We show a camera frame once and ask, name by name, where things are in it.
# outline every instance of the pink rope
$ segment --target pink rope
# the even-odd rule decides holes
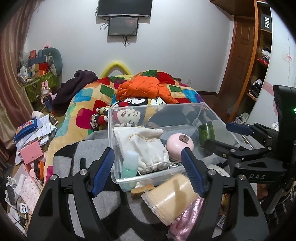
[[[200,213],[204,199],[198,197],[170,226],[169,238],[185,241]]]

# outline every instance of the pink rabbit toy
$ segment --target pink rabbit toy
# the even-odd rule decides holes
[[[44,104],[43,98],[49,95],[52,97],[52,100],[53,100],[54,98],[52,96],[52,93],[50,92],[50,88],[48,87],[48,81],[46,80],[45,84],[42,81],[41,82],[41,103],[42,104]]]

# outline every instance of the barcode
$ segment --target barcode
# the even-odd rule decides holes
[[[218,222],[217,222],[217,226],[221,229],[223,229],[224,223],[225,223],[225,215],[220,215]]]

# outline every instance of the yellow tube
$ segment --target yellow tube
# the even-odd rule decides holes
[[[124,72],[125,74],[131,75],[131,72],[128,70],[128,68],[127,68],[123,63],[116,61],[116,62],[112,62],[111,64],[109,64],[109,65],[107,66],[107,68],[106,68],[106,69],[103,71],[103,73],[101,74],[100,79],[101,79],[101,78],[104,78],[104,77],[108,77],[109,72],[110,72],[111,69],[113,69],[114,67],[119,67],[119,68],[121,68],[121,69],[123,70],[123,72]]]

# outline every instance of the brown door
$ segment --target brown door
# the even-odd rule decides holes
[[[219,91],[220,101],[214,111],[227,121],[227,111],[234,106],[244,85],[254,45],[255,20],[235,18],[231,56]]]

